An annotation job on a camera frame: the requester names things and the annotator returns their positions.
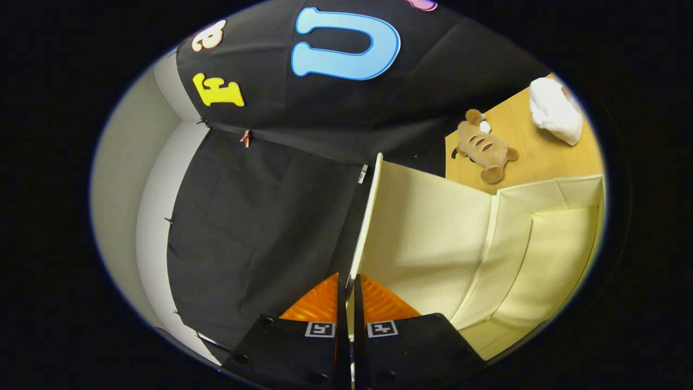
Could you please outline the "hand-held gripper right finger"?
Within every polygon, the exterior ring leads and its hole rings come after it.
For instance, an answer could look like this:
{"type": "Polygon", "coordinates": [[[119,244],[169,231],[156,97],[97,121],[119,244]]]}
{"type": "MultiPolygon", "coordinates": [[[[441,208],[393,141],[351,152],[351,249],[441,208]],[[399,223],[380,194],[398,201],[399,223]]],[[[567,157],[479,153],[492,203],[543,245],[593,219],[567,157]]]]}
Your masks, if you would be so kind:
{"type": "Polygon", "coordinates": [[[419,314],[372,277],[356,277],[354,299],[354,388],[454,389],[485,367],[443,314],[419,314]]]}

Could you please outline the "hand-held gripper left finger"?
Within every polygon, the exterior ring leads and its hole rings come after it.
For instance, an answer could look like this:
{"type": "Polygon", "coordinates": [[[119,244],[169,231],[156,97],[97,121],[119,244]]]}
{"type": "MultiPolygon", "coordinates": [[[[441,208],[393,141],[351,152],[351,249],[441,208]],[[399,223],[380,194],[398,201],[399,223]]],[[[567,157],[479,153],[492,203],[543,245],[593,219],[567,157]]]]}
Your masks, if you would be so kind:
{"type": "Polygon", "coordinates": [[[260,315],[222,370],[260,389],[348,389],[346,303],[333,274],[282,315],[260,315]]]}

